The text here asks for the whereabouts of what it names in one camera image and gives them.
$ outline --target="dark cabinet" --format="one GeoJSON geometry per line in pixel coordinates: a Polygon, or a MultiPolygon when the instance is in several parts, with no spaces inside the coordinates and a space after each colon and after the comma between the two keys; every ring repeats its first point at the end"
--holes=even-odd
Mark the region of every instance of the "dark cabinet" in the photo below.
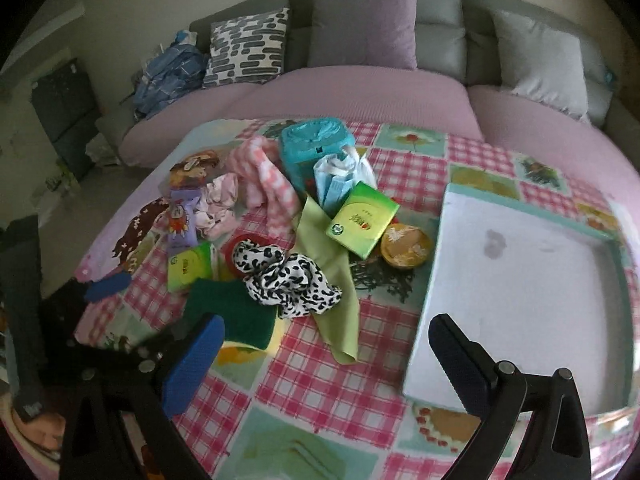
{"type": "Polygon", "coordinates": [[[89,76],[74,59],[33,84],[31,103],[56,152],[81,180],[93,167],[84,150],[100,117],[89,76]]]}

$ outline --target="purple package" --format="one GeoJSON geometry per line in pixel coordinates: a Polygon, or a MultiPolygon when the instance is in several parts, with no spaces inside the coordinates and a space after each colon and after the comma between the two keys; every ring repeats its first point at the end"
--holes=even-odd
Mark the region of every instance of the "purple package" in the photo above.
{"type": "Polygon", "coordinates": [[[186,251],[198,244],[193,206],[200,200],[199,189],[181,189],[171,192],[169,206],[169,256],[186,251]]]}

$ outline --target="blue bag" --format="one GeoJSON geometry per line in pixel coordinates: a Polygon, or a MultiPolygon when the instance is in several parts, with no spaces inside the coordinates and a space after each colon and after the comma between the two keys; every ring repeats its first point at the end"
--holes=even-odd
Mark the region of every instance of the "blue bag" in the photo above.
{"type": "Polygon", "coordinates": [[[314,188],[314,164],[325,155],[355,146],[356,139],[340,119],[323,118],[288,126],[280,135],[280,158],[299,193],[314,188]]]}

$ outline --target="white tray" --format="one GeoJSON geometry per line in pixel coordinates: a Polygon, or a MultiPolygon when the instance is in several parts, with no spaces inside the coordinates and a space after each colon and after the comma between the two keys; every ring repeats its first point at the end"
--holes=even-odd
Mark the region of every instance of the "white tray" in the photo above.
{"type": "Polygon", "coordinates": [[[444,312],[496,362],[542,375],[569,368],[586,416],[628,405],[632,319],[620,250],[609,235],[449,184],[402,392],[463,410],[428,341],[429,322],[444,312]]]}

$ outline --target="green box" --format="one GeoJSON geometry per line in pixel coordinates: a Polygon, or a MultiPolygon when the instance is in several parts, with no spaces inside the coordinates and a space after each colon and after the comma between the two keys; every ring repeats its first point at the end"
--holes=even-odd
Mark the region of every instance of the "green box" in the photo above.
{"type": "Polygon", "coordinates": [[[169,258],[166,290],[184,290],[198,278],[210,280],[212,275],[211,243],[204,242],[169,258]]]}
{"type": "Polygon", "coordinates": [[[389,197],[359,182],[326,234],[362,259],[367,258],[399,208],[389,197]]]}

